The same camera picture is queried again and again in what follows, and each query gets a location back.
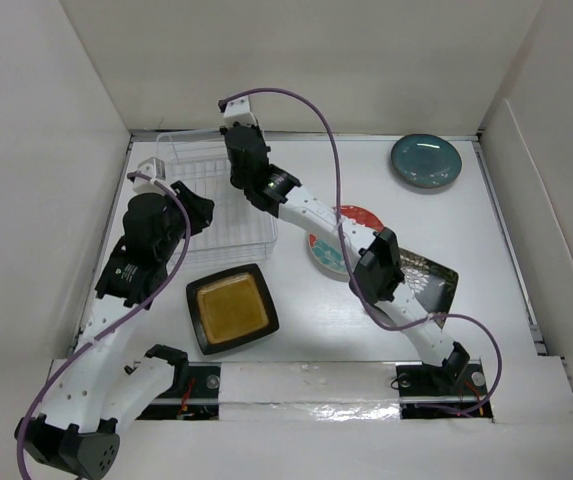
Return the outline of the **red plate with teal flower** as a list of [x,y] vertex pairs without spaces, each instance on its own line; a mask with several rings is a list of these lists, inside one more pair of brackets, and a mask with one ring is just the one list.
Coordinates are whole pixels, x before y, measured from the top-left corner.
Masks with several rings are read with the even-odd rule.
[[[357,205],[342,205],[341,212],[357,224],[380,231],[384,225],[371,211]],[[339,249],[329,246],[314,235],[308,237],[309,252],[312,259],[327,273],[346,278],[348,276],[343,256]]]

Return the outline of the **teal round plate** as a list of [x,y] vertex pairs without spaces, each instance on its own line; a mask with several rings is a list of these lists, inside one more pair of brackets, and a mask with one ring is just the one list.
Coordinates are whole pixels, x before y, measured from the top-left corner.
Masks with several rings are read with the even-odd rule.
[[463,169],[458,150],[431,134],[409,134],[396,141],[390,162],[403,181],[421,189],[446,187],[458,179]]

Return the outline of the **black square floral plate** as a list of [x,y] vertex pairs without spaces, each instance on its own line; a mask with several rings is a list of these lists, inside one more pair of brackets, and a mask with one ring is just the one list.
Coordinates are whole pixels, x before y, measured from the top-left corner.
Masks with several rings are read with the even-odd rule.
[[403,284],[428,313],[449,313],[460,279],[459,273],[410,250],[401,248],[399,252]]

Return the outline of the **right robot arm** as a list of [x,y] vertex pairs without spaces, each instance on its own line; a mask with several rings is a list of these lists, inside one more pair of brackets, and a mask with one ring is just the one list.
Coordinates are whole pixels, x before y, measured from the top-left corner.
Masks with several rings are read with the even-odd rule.
[[428,381],[450,393],[464,381],[470,356],[446,334],[438,316],[407,285],[396,234],[350,221],[314,197],[300,180],[269,162],[270,147],[257,126],[223,127],[231,184],[256,209],[295,225],[341,251],[349,287],[380,328],[403,333],[428,369]]

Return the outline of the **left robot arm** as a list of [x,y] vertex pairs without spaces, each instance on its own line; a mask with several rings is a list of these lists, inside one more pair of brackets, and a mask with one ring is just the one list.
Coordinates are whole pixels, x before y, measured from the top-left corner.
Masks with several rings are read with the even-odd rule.
[[178,273],[168,265],[172,256],[185,257],[191,237],[212,223],[214,203],[181,181],[143,177],[141,184],[127,204],[74,352],[49,376],[16,429],[24,479],[28,457],[79,479],[104,478],[133,421],[160,394],[174,397],[188,387],[185,352],[155,345],[126,371],[125,349]]

